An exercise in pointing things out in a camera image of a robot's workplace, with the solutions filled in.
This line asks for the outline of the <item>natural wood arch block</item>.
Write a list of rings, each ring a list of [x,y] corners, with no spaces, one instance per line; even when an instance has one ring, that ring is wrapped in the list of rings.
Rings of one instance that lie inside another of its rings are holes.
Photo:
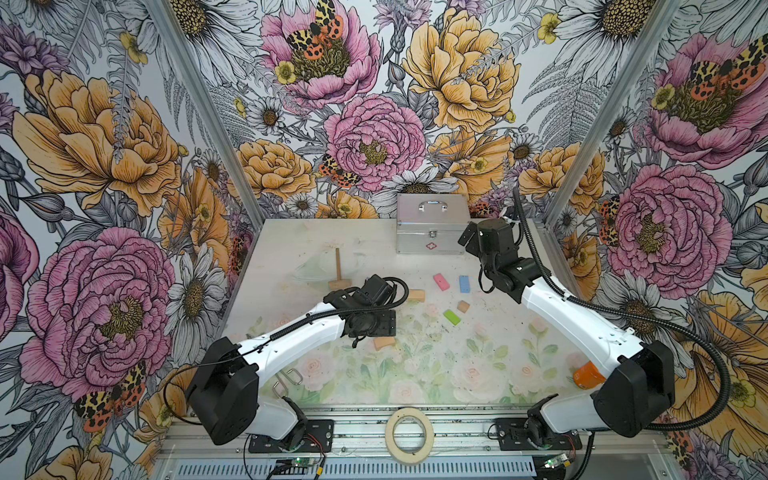
[[[376,337],[374,339],[374,347],[377,351],[381,351],[387,347],[393,347],[396,345],[395,337]]]

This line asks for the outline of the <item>light blue wood block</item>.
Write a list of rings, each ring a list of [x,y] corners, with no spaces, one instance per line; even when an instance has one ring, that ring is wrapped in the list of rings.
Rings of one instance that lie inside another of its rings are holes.
[[[470,281],[468,276],[461,275],[459,277],[459,288],[460,288],[460,291],[464,294],[468,294],[471,292]]]

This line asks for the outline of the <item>pink wood block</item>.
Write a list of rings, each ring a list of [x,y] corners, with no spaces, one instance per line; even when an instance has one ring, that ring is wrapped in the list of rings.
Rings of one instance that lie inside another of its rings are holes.
[[[442,274],[440,273],[435,274],[433,276],[433,280],[435,281],[436,285],[439,287],[441,291],[447,291],[450,289],[449,282],[446,280],[446,278]]]

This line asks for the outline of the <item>natural wood rectangular block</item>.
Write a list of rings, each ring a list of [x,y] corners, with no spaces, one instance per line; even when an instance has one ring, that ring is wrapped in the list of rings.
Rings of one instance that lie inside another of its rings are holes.
[[[410,290],[408,295],[408,300],[423,303],[426,301],[426,292],[421,289]]]

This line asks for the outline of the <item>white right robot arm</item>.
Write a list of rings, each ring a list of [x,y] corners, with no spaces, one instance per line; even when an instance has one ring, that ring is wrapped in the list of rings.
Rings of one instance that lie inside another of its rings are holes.
[[[671,350],[622,330],[580,305],[538,254],[519,254],[513,227],[503,219],[470,222],[458,240],[480,262],[480,276],[542,317],[587,357],[598,383],[570,396],[550,396],[527,412],[528,440],[537,447],[574,430],[612,431],[631,438],[650,428],[674,401]]]

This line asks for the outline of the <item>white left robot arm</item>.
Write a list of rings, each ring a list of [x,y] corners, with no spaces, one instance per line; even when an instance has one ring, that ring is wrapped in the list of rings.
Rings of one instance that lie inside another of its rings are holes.
[[[345,337],[352,345],[396,333],[396,309],[410,291],[396,277],[372,275],[361,287],[326,294],[304,315],[259,337],[213,342],[196,366],[185,397],[210,440],[224,445],[244,434],[294,450],[308,436],[308,420],[290,398],[260,397],[278,372],[320,346]]]

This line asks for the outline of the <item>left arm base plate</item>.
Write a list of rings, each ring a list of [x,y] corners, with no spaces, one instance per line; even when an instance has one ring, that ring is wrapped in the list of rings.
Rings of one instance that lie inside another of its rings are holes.
[[[335,422],[315,419],[300,422],[284,439],[251,436],[247,451],[251,454],[330,453],[334,439]]]

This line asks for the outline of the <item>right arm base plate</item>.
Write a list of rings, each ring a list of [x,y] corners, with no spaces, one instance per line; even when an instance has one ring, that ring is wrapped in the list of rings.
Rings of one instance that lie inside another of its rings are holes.
[[[579,435],[555,433],[534,418],[508,417],[495,419],[486,432],[502,451],[578,451]]]

